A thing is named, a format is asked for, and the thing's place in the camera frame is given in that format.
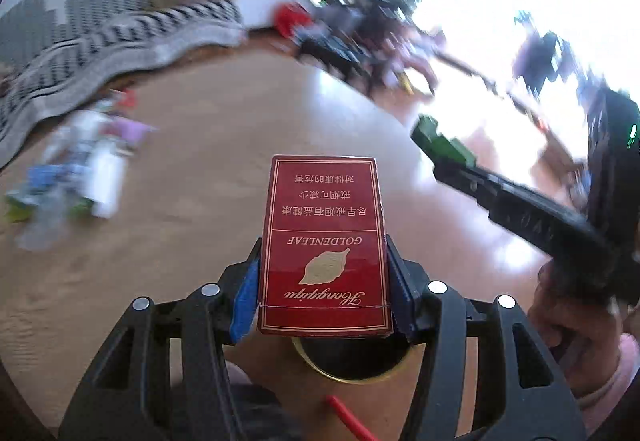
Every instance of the blue gripper pad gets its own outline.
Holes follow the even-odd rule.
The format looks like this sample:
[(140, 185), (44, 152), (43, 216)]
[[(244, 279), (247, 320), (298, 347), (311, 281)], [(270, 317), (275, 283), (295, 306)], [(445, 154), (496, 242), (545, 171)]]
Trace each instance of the blue gripper pad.
[(398, 262), (395, 262), (391, 256), (388, 259), (388, 269), (391, 312), (394, 316), (394, 322), (398, 331), (411, 341), (416, 334), (411, 293), (406, 280), (402, 277)]
[(229, 335), (235, 344), (251, 329), (255, 310), (258, 309), (258, 272), (260, 258), (254, 259), (247, 269), (244, 281), (234, 300), (234, 318), (231, 321)]
[(420, 264), (404, 261), (400, 257), (388, 235), (386, 248), (391, 311), (395, 325), (409, 342), (417, 342), (419, 333), (431, 325), (430, 317), (424, 313), (420, 303), (429, 277)]

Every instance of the human hand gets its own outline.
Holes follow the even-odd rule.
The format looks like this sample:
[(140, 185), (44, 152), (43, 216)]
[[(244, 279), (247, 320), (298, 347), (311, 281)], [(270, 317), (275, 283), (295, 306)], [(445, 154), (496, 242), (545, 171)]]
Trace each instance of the human hand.
[(597, 391), (616, 372), (622, 320), (604, 305), (556, 296), (551, 270), (551, 262), (540, 268), (539, 284), (527, 316), (549, 348), (562, 342), (563, 329), (575, 331), (588, 340), (585, 350), (564, 373), (574, 396), (581, 397)]

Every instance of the clutter on floor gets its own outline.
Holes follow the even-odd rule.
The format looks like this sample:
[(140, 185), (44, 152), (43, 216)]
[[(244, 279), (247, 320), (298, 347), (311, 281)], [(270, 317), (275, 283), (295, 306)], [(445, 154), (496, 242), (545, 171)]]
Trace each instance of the clutter on floor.
[(115, 214), (127, 157), (155, 130), (126, 117), (135, 106), (132, 90), (112, 90), (51, 135), (26, 181), (5, 194), (9, 221), (28, 222), (17, 237), (20, 247), (46, 249), (66, 235), (71, 219)]
[(0, 168), (38, 122), (117, 76), (246, 39), (236, 0), (23, 0), (0, 16), (0, 34)]

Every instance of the finger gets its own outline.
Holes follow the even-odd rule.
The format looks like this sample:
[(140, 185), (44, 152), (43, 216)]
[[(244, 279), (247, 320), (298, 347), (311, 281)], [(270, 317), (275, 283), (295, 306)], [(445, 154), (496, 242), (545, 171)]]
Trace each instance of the finger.
[(604, 306), (583, 304), (575, 299), (557, 299), (551, 307), (541, 307), (543, 320), (552, 326), (577, 331), (595, 342), (620, 334), (619, 319)]
[(551, 288), (551, 270), (553, 269), (553, 261), (544, 264), (538, 271), (538, 283), (545, 289)]
[(538, 284), (536, 291), (533, 295), (533, 303), (529, 309), (530, 313), (539, 313), (545, 309), (556, 305), (558, 297), (553, 291), (549, 291), (542, 284)]
[(546, 322), (541, 315), (541, 313), (536, 312), (529, 314), (529, 322), (547, 347), (556, 347), (562, 341), (562, 331)]

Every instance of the red object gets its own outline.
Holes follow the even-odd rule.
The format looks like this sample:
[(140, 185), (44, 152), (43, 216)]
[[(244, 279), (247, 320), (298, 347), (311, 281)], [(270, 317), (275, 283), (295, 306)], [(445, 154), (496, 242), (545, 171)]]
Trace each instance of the red object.
[(378, 438), (375, 437), (358, 420), (358, 418), (353, 415), (353, 412), (351, 412), (351, 410), (349, 410), (337, 396), (327, 396), (326, 402), (334, 409), (334, 412), (340, 418), (340, 421), (342, 421), (344, 426), (349, 429), (349, 432), (356, 436), (358, 441), (378, 441)]
[(121, 91), (121, 97), (118, 100), (118, 105), (125, 108), (135, 108), (138, 104), (135, 91), (130, 88), (123, 88)]
[(300, 4), (281, 4), (274, 14), (274, 22), (278, 33), (291, 38), (295, 26), (308, 26), (313, 20)]
[(258, 328), (290, 336), (392, 331), (376, 162), (275, 156)]

